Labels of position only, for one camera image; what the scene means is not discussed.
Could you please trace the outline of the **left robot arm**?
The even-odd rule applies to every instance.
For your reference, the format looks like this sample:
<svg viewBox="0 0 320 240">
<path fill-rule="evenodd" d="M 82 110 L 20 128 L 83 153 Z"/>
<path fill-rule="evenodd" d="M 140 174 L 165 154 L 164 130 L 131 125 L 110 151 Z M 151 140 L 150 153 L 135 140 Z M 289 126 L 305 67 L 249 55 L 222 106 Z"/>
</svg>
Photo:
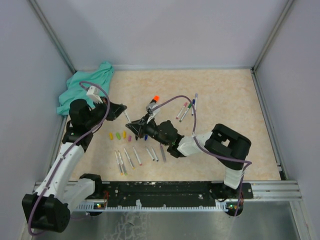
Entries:
<svg viewBox="0 0 320 240">
<path fill-rule="evenodd" d="M 102 179 L 96 174 L 86 173 L 71 189 L 66 187 L 94 132 L 104 121 L 114 121 L 126 109 L 126 105 L 113 103 L 107 97 L 101 97 L 94 103 L 94 108 L 85 99 L 71 102 L 70 121 L 67 122 L 56 160 L 34 193 L 26 194 L 22 199 L 30 235 L 36 235 L 32 230 L 63 232 L 72 212 L 82 201 L 89 196 L 97 199 L 103 195 Z"/>
</svg>

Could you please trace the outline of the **purple cap pen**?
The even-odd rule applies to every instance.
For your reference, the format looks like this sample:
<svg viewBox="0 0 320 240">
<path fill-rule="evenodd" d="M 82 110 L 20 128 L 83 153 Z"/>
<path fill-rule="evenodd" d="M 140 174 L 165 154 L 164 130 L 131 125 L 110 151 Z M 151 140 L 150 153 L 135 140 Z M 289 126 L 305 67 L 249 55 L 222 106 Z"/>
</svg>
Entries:
<svg viewBox="0 0 320 240">
<path fill-rule="evenodd" d="M 166 163 L 166 155 L 165 155 L 165 151 L 164 151 L 164 147 L 163 145 L 160 143 L 160 151 L 161 151 L 161 155 L 162 155 L 162 159 L 163 159 L 163 162 Z"/>
</svg>

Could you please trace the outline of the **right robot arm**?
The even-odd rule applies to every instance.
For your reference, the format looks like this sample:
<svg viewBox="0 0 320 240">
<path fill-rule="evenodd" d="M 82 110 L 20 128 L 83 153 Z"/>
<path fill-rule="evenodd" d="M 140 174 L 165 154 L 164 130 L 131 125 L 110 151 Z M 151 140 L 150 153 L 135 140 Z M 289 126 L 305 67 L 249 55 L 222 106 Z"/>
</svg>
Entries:
<svg viewBox="0 0 320 240">
<path fill-rule="evenodd" d="M 147 116 L 127 123 L 125 126 L 136 138 L 149 136 L 167 146 L 167 152 L 175 158 L 199 153 L 217 158 L 225 166 L 224 194 L 229 198 L 235 198 L 241 192 L 244 161 L 252 145 L 244 135 L 219 123 L 208 133 L 184 136 L 178 133 L 171 121 L 167 120 L 157 125 L 154 119 L 148 121 Z"/>
</svg>

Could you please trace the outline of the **yellow cap marker pen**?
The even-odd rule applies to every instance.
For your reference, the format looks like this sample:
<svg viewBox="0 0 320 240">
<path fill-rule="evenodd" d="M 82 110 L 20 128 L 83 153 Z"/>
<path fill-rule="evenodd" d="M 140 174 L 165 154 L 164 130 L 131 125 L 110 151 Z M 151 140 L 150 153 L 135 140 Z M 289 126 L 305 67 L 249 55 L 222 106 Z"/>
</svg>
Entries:
<svg viewBox="0 0 320 240">
<path fill-rule="evenodd" d="M 133 162 L 132 162 L 132 160 L 131 160 L 131 158 L 130 158 L 130 155 L 129 155 L 127 149 L 126 149 L 125 147 L 123 147 L 123 150 L 124 150 L 124 153 L 125 153 L 125 155 L 126 155 L 126 158 L 127 158 L 128 162 L 129 162 L 131 168 L 134 170 L 134 169 L 135 169 L 135 166 L 134 166 L 134 164 L 133 164 Z"/>
</svg>

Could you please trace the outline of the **small black marker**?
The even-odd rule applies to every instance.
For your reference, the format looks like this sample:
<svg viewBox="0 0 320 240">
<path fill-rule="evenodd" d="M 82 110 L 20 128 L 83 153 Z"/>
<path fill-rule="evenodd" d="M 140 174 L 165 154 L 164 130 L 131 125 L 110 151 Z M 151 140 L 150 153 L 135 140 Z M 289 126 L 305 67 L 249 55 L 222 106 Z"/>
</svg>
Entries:
<svg viewBox="0 0 320 240">
<path fill-rule="evenodd" d="M 154 160 L 155 160 L 155 158 L 154 158 L 153 154 L 151 153 L 151 151 L 148 149 L 148 147 L 145 147 L 145 149 L 146 149 L 146 151 L 147 151 L 147 153 L 148 153 L 148 155 L 149 155 L 150 159 L 151 159 L 152 161 L 154 161 Z"/>
</svg>

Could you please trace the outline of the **black orange highlighter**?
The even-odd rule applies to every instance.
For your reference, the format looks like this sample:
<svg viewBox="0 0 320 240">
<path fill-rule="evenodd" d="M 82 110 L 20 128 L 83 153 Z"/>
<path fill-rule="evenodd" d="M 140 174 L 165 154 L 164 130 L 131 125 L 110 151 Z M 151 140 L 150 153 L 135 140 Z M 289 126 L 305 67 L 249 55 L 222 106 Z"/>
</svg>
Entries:
<svg viewBox="0 0 320 240">
<path fill-rule="evenodd" d="M 149 104 L 150 105 L 156 104 L 158 102 L 159 98 L 160 97 L 158 95 L 155 95 Z"/>
</svg>

